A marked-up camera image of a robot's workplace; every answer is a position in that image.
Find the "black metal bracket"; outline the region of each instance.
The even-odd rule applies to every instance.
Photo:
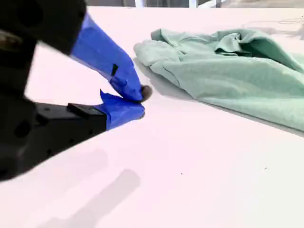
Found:
[[[22,174],[61,151],[106,131],[106,114],[93,106],[34,105],[32,123],[20,120],[14,131],[7,132],[12,133],[11,144],[8,143],[7,151],[0,154],[0,180]]]
[[[37,41],[70,55],[85,14],[84,0],[1,1],[0,180],[106,131],[106,114],[93,106],[24,97]]]

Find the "crumpled fabric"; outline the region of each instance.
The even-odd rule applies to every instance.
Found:
[[[151,37],[134,46],[137,58],[194,99],[304,131],[303,55],[249,29]]]

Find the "mint green cloth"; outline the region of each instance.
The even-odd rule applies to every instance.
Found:
[[[194,99],[304,131],[304,56],[288,54],[263,32],[160,29],[134,50]]]

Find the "white tabletop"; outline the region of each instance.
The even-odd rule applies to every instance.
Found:
[[[158,28],[212,33],[268,27],[285,48],[304,51],[301,36],[291,35],[301,23],[278,23],[301,18],[302,9],[89,12],[132,58],[134,44]],[[138,73],[154,90],[144,103],[145,118],[0,183],[1,228],[304,226],[303,137],[198,103],[159,76]],[[38,47],[27,88],[33,100],[93,105],[100,103],[100,88],[113,93],[98,73]]]

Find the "blue tape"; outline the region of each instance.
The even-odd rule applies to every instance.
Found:
[[[107,115],[106,128],[111,130],[144,115],[145,108],[140,103],[125,100],[119,96],[105,94],[100,91],[103,104],[95,106],[96,109]]]
[[[133,61],[88,14],[83,21],[71,57],[99,72],[123,98],[134,101],[143,99]],[[114,66],[118,68],[112,75]]]

